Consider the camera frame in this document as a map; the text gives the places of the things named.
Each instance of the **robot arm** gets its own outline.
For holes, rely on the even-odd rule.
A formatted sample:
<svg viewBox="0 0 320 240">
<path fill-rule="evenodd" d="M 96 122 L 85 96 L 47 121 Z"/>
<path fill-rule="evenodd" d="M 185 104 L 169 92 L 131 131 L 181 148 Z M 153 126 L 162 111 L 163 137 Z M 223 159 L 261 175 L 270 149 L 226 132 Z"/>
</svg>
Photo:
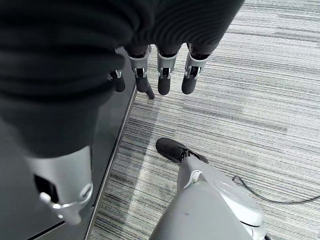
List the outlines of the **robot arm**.
<svg viewBox="0 0 320 240">
<path fill-rule="evenodd" d="M 123 91 L 128 52 L 137 89 L 150 99 L 149 44 L 156 44 L 159 92 L 182 43 L 189 43 L 182 91 L 189 94 L 243 0 L 39 1 L 0 7 L 0 117 L 30 166 L 40 199 L 80 222 L 92 194 L 90 148 L 99 107 Z"/>
</svg>

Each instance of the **black fabric sleeve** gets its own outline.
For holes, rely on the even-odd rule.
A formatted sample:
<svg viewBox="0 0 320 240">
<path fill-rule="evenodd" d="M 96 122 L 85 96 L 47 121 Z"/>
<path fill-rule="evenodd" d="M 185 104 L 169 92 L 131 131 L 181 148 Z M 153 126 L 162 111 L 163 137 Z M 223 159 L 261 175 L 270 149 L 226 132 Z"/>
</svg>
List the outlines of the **black fabric sleeve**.
<svg viewBox="0 0 320 240">
<path fill-rule="evenodd" d="M 92 142 L 120 46 L 217 45 L 242 0 L 0 2 L 0 117 L 28 155 Z"/>
</svg>

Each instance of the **metal bracket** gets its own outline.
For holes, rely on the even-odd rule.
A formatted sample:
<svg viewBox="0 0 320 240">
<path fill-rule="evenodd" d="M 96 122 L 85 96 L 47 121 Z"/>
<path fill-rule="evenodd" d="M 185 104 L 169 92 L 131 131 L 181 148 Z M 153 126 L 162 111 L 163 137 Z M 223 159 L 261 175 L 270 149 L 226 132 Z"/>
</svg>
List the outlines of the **metal bracket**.
<svg viewBox="0 0 320 240">
<path fill-rule="evenodd" d="M 149 57 L 150 52 L 151 52 L 151 46 L 149 45 L 148 48 L 146 49 L 143 57 L 136 58 L 136 57 L 129 56 L 131 68 L 132 68 L 132 71 L 134 73 L 135 78 L 139 77 L 139 75 L 137 73 L 138 69 L 142 69 L 142 77 L 143 78 L 147 77 L 148 57 Z"/>
<path fill-rule="evenodd" d="M 197 72 L 196 72 L 194 79 L 197 79 L 199 77 L 199 74 L 201 73 L 201 71 L 204 69 L 204 67 L 207 63 L 207 60 L 209 59 L 209 56 L 205 59 L 197 60 L 191 56 L 191 50 L 192 50 L 192 46 L 189 47 L 189 53 L 188 53 L 188 56 L 185 61 L 184 75 L 187 79 L 189 79 L 192 67 L 196 67 Z"/>
<path fill-rule="evenodd" d="M 178 53 L 176 53 L 176 55 L 172 57 L 165 57 L 165 56 L 162 56 L 158 51 L 157 61 L 158 61 L 158 73 L 159 73 L 160 79 L 162 79 L 164 76 L 164 69 L 169 69 L 167 79 L 171 78 L 172 72 L 175 69 L 177 55 Z"/>
<path fill-rule="evenodd" d="M 59 157 L 29 157 L 27 163 L 34 176 L 50 184 L 38 188 L 40 200 L 67 223 L 79 224 L 79 212 L 90 201 L 94 188 L 90 147 Z"/>
</svg>

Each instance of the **gray striped carpet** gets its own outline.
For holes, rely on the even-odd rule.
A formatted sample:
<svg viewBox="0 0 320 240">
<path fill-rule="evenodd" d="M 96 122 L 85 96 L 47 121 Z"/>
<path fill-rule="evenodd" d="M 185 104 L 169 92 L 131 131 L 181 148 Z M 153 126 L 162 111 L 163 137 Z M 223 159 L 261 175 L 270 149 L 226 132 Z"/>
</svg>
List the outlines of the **gray striped carpet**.
<svg viewBox="0 0 320 240">
<path fill-rule="evenodd" d="M 138 93 L 91 240 L 148 239 L 176 192 L 178 166 L 157 154 L 161 137 L 271 199 L 320 195 L 319 0 L 246 1 L 188 96 L 187 52 L 182 46 L 168 95 Z M 156 92 L 155 47 L 148 74 Z M 320 239 L 320 201 L 255 199 L 271 239 Z"/>
</svg>

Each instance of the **robotic finger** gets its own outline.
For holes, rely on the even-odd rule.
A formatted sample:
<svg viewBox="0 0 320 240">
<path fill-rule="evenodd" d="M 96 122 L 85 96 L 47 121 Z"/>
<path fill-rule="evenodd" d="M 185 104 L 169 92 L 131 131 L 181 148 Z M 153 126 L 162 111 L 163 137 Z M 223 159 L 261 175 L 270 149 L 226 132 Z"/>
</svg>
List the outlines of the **robotic finger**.
<svg viewBox="0 0 320 240">
<path fill-rule="evenodd" d="M 185 73 L 181 87 L 184 94 L 188 95 L 194 91 L 199 74 L 217 45 L 188 44 L 189 53 L 185 62 Z"/>
<path fill-rule="evenodd" d="M 171 75 L 175 69 L 178 51 L 181 45 L 157 45 L 158 92 L 167 95 L 170 91 Z"/>
<path fill-rule="evenodd" d="M 151 52 L 150 45 L 125 47 L 130 59 L 131 68 L 135 77 L 136 89 L 140 93 L 146 93 L 149 99 L 155 98 L 155 94 L 148 81 L 148 57 Z"/>
</svg>

